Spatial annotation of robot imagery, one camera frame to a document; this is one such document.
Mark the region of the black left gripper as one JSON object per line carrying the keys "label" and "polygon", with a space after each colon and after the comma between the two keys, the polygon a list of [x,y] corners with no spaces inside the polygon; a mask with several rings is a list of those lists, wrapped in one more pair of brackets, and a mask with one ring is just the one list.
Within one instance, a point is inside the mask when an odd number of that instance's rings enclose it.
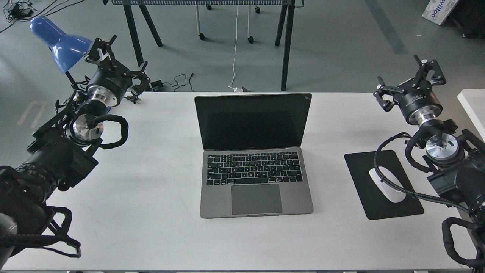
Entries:
{"label": "black left gripper", "polygon": [[[109,41],[95,38],[84,54],[85,62],[99,68],[87,85],[87,93],[91,100],[98,100],[106,107],[118,106],[123,98],[136,104],[151,81],[146,72],[148,62],[142,62],[138,71],[116,72],[121,69],[111,49],[116,38],[116,35]],[[124,96],[126,91],[131,95]]]}

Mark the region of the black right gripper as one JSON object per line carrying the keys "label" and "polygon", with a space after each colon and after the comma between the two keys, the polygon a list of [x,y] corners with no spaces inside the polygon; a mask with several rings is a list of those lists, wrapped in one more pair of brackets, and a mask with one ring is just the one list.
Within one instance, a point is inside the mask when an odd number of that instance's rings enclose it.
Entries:
{"label": "black right gripper", "polygon": [[383,111],[390,112],[395,105],[398,105],[408,124],[424,126],[431,120],[438,120],[443,110],[438,98],[432,92],[432,87],[445,85],[447,81],[436,59],[421,60],[417,54],[413,57],[419,69],[411,79],[411,84],[388,86],[381,76],[377,76],[379,85],[374,92],[374,98]]}

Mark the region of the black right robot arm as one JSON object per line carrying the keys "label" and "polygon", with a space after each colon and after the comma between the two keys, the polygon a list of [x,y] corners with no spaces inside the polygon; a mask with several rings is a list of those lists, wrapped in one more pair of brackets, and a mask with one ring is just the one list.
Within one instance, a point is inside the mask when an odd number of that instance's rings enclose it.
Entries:
{"label": "black right robot arm", "polygon": [[[432,92],[435,85],[444,85],[446,79],[437,60],[414,59],[419,65],[415,76],[396,87],[388,86],[378,76],[374,98],[381,108],[389,112],[398,106],[406,123],[418,126],[414,135],[402,132],[384,141],[374,153],[374,167],[379,181],[389,187],[421,200],[453,206],[466,212],[466,221],[449,217],[443,221],[442,237],[447,255],[455,262],[467,266],[474,273],[484,272],[485,228],[485,159],[484,142],[470,130],[456,136],[457,124],[439,115],[443,107]],[[431,173],[428,181],[437,196],[406,190],[392,182],[378,168],[378,155],[388,143],[405,138],[405,157],[408,163],[424,173]],[[459,225],[471,232],[477,250],[474,259],[465,259],[455,249],[451,226]]]}

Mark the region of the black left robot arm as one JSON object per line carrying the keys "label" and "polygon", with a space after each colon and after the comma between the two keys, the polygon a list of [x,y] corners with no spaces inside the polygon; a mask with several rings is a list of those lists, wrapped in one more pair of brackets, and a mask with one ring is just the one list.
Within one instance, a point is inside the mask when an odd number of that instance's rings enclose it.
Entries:
{"label": "black left robot arm", "polygon": [[55,190],[66,191],[84,180],[97,166],[97,149],[114,149],[128,140],[129,125],[122,116],[109,113],[127,99],[137,103],[150,79],[147,61],[131,71],[116,60],[109,41],[95,39],[81,56],[97,65],[86,88],[72,81],[74,90],[65,104],[56,104],[56,115],[38,128],[28,147],[31,157],[17,168],[1,166],[1,264],[26,248],[54,251],[64,242],[81,257],[80,243],[68,235],[72,222],[69,209],[48,206]]}

